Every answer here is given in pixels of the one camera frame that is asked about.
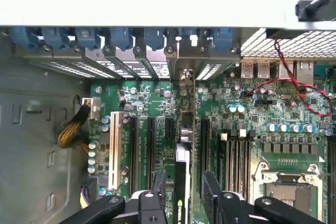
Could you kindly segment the black RAM slot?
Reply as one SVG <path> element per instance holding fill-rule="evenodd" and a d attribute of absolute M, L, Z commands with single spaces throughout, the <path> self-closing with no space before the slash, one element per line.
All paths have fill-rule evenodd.
<path fill-rule="evenodd" d="M 229 142 L 229 182 L 230 190 L 236 191 L 237 131 L 230 130 Z"/>
<path fill-rule="evenodd" d="M 239 142 L 238 142 L 238 153 L 239 153 L 239 193 L 244 193 L 244 156 L 245 156 L 245 137 L 246 129 L 239 130 Z"/>
<path fill-rule="evenodd" d="M 228 148 L 228 133 L 221 133 L 219 138 L 220 155 L 219 155 L 219 178 L 222 189 L 226 190 L 227 185 L 227 148 Z"/>
<path fill-rule="evenodd" d="M 249 199 L 249 188 L 250 188 L 250 156 L 251 156 L 251 143 L 253 142 L 254 137 L 251 134 L 251 130 L 248 131 L 246 137 L 246 153 L 245 153 L 245 196 L 246 199 Z"/>

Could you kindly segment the long black expansion slot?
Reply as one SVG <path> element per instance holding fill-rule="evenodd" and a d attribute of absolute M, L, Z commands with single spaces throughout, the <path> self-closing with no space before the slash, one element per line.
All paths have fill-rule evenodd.
<path fill-rule="evenodd" d="M 209 119 L 201 119 L 201 167 L 200 177 L 208 170 L 208 155 L 209 155 L 209 141 L 210 141 L 210 121 Z"/>
<path fill-rule="evenodd" d="M 129 186 L 130 195 L 137 190 L 138 184 L 138 119 L 133 116 L 130 118 L 130 174 Z"/>
<path fill-rule="evenodd" d="M 148 117 L 146 132 L 146 182 L 147 188 L 152 188 L 153 176 L 155 170 L 155 147 L 156 142 L 156 119 Z"/>

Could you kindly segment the metal CPU socket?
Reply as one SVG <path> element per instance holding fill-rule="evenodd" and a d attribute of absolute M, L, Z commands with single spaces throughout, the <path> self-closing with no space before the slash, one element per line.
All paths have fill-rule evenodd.
<path fill-rule="evenodd" d="M 260 161 L 251 176 L 248 202 L 252 204 L 263 196 L 276 198 L 322 222 L 328 221 L 328 204 L 324 201 L 324 182 L 318 164 L 276 168 L 266 160 Z"/>

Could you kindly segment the white PCI expansion slot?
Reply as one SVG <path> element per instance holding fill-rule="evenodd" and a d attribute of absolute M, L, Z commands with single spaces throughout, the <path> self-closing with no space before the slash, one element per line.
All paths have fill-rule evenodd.
<path fill-rule="evenodd" d="M 117 190 L 121 184 L 122 112 L 110 113 L 109 144 L 108 188 Z"/>

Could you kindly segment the short black expansion slot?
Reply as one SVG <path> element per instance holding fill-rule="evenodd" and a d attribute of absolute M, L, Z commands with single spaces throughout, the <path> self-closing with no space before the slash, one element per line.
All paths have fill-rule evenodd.
<path fill-rule="evenodd" d="M 165 139 L 169 141 L 175 139 L 175 122 L 171 117 L 165 118 Z"/>

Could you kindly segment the green motherboard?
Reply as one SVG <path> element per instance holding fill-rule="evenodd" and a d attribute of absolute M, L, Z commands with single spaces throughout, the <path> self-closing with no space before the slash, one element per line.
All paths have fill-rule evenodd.
<path fill-rule="evenodd" d="M 289 78 L 241 77 L 241 66 L 214 81 L 107 80 L 91 86 L 100 98 L 100 119 L 90 122 L 88 176 L 92 199 L 116 194 L 130 200 L 130 118 L 138 119 L 138 184 L 146 190 L 147 119 L 156 119 L 155 170 L 165 172 L 165 209 L 169 224 L 209 224 L 201 202 L 201 119 L 210 121 L 208 170 L 219 182 L 219 138 L 227 132 L 227 185 L 230 130 L 237 131 L 236 191 L 239 193 L 239 130 L 251 130 L 250 183 L 262 160 L 272 167 L 318 164 L 324 182 L 328 221 L 336 224 L 336 77 L 330 66 L 313 70 L 313 84 Z M 122 112 L 121 184 L 108 188 L 110 113 Z M 165 118 L 175 122 L 175 139 L 165 139 Z M 245 163 L 244 193 L 245 196 Z"/>

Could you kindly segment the white power connector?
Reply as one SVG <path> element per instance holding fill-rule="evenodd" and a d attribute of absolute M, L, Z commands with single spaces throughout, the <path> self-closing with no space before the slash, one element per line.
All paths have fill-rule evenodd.
<path fill-rule="evenodd" d="M 99 120 L 100 119 L 100 98 L 82 98 L 81 104 L 86 104 L 90 108 L 90 113 L 88 115 L 89 120 Z"/>

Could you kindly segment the perforated metal slot cover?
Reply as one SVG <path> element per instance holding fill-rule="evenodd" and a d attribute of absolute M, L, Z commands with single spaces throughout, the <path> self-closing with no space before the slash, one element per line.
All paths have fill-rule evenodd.
<path fill-rule="evenodd" d="M 196 72 L 196 81 L 210 81 L 216 79 L 228 68 L 228 65 L 205 63 Z"/>
<path fill-rule="evenodd" d="M 43 68 L 49 68 L 50 70 L 64 72 L 66 74 L 72 74 L 76 76 L 80 76 L 83 78 L 96 78 L 96 76 L 89 71 L 83 70 L 79 67 L 76 67 L 70 63 L 59 62 L 59 61 L 33 61 L 33 63 L 37 66 Z"/>

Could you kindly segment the silver USB port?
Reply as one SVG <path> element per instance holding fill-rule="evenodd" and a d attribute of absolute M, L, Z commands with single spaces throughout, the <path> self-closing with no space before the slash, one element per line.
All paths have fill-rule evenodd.
<path fill-rule="evenodd" d="M 244 61 L 241 63 L 241 77 L 249 79 L 254 77 L 254 64 L 252 62 Z"/>
<path fill-rule="evenodd" d="M 270 64 L 268 62 L 257 63 L 257 77 L 261 79 L 270 78 Z"/>

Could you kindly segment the grey metal PC case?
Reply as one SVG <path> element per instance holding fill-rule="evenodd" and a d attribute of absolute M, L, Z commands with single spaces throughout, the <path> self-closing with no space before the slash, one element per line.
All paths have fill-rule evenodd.
<path fill-rule="evenodd" d="M 318 11 L 317 22 L 298 21 L 299 1 L 0 0 L 0 224 L 59 224 L 100 199 L 91 197 L 92 120 L 81 104 L 96 81 L 187 85 L 205 63 L 228 65 L 223 76 L 244 61 L 254 64 L 254 76 L 257 63 L 268 62 L 270 80 L 285 76 L 295 89 L 298 61 L 330 66 L 336 77 L 336 0 Z M 14 44 L 8 30 L 15 26 L 33 27 L 38 48 Z M 51 48 L 42 27 L 66 28 L 69 47 Z M 79 45 L 77 27 L 99 28 L 101 47 Z M 133 48 L 116 47 L 111 27 L 131 28 Z M 163 49 L 144 43 L 144 27 L 164 28 Z M 213 44 L 212 29 L 221 27 L 235 30 L 229 50 Z M 33 61 L 70 63 L 96 78 Z"/>

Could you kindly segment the silver ethernet port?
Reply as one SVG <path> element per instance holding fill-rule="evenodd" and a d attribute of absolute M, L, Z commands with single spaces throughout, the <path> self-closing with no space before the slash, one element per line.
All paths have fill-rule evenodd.
<path fill-rule="evenodd" d="M 314 63 L 311 61 L 298 61 L 296 77 L 299 82 L 313 84 Z"/>

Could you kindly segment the blue slot retention clip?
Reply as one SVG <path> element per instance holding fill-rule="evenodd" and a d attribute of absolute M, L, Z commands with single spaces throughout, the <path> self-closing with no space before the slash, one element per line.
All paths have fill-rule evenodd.
<path fill-rule="evenodd" d="M 64 27 L 42 27 L 45 43 L 53 49 L 65 50 L 70 45 L 68 30 Z"/>
<path fill-rule="evenodd" d="M 111 27 L 110 38 L 111 42 L 122 51 L 133 48 L 132 30 L 129 27 Z"/>
<path fill-rule="evenodd" d="M 89 50 L 99 49 L 101 47 L 100 30 L 95 27 L 77 27 L 75 28 L 77 41 L 79 45 Z"/>
<path fill-rule="evenodd" d="M 164 28 L 161 27 L 144 27 L 143 28 L 144 43 L 153 51 L 164 48 Z"/>
<path fill-rule="evenodd" d="M 232 47 L 235 30 L 221 27 L 212 29 L 213 44 L 219 51 L 229 50 Z"/>
<path fill-rule="evenodd" d="M 33 27 L 15 26 L 9 28 L 9 36 L 12 42 L 27 49 L 36 49 L 39 39 Z"/>

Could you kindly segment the black knob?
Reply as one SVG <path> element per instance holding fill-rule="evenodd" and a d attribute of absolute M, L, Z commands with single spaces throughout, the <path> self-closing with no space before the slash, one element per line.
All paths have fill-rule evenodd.
<path fill-rule="evenodd" d="M 295 5 L 295 15 L 299 22 L 317 22 L 317 13 L 320 9 L 330 4 L 331 0 L 300 0 Z"/>

